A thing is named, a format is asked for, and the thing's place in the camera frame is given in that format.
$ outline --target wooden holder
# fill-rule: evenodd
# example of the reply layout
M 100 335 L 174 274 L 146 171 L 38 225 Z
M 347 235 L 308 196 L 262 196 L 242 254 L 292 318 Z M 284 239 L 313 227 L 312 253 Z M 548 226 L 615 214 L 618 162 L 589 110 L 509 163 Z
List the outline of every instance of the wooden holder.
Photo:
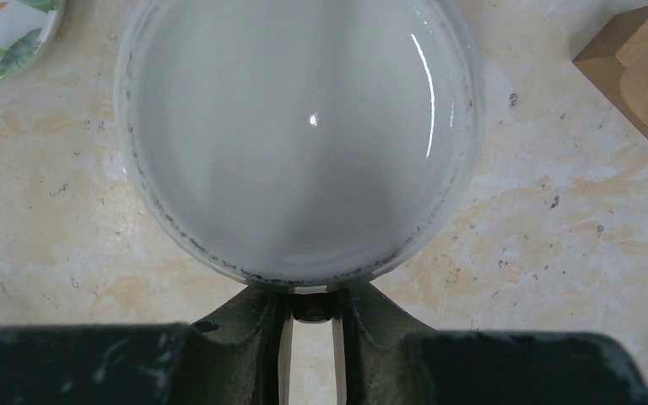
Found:
M 616 15 L 573 63 L 648 139 L 648 6 Z

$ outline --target countertop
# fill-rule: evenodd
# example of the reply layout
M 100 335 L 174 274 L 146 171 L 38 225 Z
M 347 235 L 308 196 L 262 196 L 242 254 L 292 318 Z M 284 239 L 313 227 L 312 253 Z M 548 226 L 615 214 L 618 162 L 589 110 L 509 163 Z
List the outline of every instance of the countertop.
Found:
M 137 2 L 70 1 L 43 58 L 0 83 L 0 324 L 194 321 L 243 288 L 180 250 L 127 179 L 111 92 Z M 570 62 L 648 1 L 461 3 L 482 158 L 450 223 L 374 285 L 440 329 L 606 333 L 648 381 L 648 142 Z M 291 403 L 335 403 L 331 339 L 295 326 Z

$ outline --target white bowl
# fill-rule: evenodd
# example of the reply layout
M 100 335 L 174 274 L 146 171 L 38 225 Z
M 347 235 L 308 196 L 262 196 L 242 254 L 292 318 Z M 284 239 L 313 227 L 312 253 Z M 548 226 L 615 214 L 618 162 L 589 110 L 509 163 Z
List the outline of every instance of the white bowl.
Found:
M 483 137 L 473 39 L 445 0 L 143 0 L 116 118 L 163 230 L 297 293 L 392 270 L 456 209 Z

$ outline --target patterned plate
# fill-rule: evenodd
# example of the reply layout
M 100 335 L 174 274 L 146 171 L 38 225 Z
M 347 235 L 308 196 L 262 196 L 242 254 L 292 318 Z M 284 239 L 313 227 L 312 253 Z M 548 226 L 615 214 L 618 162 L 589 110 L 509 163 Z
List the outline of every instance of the patterned plate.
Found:
M 66 0 L 0 0 L 0 79 L 35 61 L 61 23 Z

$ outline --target marble surface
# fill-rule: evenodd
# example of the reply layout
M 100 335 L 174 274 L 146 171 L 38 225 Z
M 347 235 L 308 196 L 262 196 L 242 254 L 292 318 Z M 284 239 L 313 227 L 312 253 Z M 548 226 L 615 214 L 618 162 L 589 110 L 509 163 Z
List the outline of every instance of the marble surface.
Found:
M 0 83 L 0 324 L 193 321 L 242 289 L 177 248 L 128 182 L 111 88 L 136 3 L 71 1 L 43 58 Z M 451 222 L 374 284 L 437 328 L 607 333 L 648 380 L 648 142 L 570 62 L 648 1 L 461 3 L 483 54 L 483 157 Z M 329 326 L 294 339 L 291 403 L 335 403 Z

